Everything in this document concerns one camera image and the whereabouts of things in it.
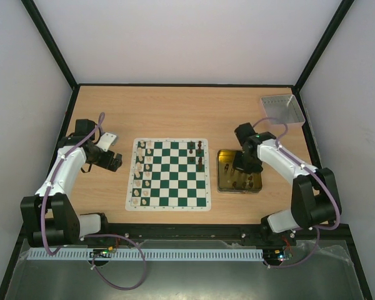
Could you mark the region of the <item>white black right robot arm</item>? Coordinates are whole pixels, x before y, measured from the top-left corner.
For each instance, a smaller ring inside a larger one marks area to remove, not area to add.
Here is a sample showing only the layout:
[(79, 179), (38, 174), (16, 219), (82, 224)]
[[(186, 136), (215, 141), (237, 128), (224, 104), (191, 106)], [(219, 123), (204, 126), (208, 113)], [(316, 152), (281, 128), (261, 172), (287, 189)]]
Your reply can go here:
[(270, 132), (257, 133), (247, 122), (234, 133), (242, 147), (232, 167), (247, 175), (260, 174), (263, 163), (271, 166), (292, 187), (289, 209), (275, 212), (261, 219), (260, 237), (275, 244), (283, 234), (300, 229), (332, 231), (341, 222), (341, 204), (334, 173), (319, 169), (288, 151)]

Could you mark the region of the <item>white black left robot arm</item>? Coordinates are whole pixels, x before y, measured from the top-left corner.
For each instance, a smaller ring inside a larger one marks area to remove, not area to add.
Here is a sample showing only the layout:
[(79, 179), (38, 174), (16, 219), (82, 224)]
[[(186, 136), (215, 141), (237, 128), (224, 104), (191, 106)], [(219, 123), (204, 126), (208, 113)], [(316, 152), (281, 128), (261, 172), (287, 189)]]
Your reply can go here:
[(104, 118), (102, 112), (97, 121), (76, 120), (75, 130), (58, 142), (55, 162), (42, 186), (22, 199), (22, 220), (31, 247), (43, 247), (53, 256), (65, 245), (108, 230), (103, 212), (78, 215), (70, 200), (78, 174), (90, 172), (85, 164), (111, 172), (122, 165), (121, 154), (110, 150), (118, 135), (103, 131)]

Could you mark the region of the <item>green white chess board mat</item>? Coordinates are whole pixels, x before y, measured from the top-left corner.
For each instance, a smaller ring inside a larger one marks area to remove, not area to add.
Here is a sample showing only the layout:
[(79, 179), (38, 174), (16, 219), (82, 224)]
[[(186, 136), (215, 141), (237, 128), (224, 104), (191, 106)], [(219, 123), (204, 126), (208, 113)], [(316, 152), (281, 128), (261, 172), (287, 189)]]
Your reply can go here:
[[(145, 147), (139, 147), (144, 141)], [(149, 149), (148, 141), (154, 143)], [(195, 144), (189, 154), (189, 143)], [(198, 150), (198, 141), (202, 149)], [(203, 170), (196, 171), (202, 157)], [(204, 138), (136, 138), (132, 144), (125, 209), (127, 211), (210, 211), (209, 143)]]

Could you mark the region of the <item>gold square tin box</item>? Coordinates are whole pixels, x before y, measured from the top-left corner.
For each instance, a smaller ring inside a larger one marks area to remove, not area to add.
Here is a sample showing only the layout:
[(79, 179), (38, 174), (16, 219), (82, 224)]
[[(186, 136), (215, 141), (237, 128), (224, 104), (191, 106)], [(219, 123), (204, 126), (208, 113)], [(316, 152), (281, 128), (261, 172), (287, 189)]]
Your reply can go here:
[(222, 149), (217, 153), (217, 190), (220, 193), (257, 194), (263, 188), (260, 172), (244, 171), (243, 152)]

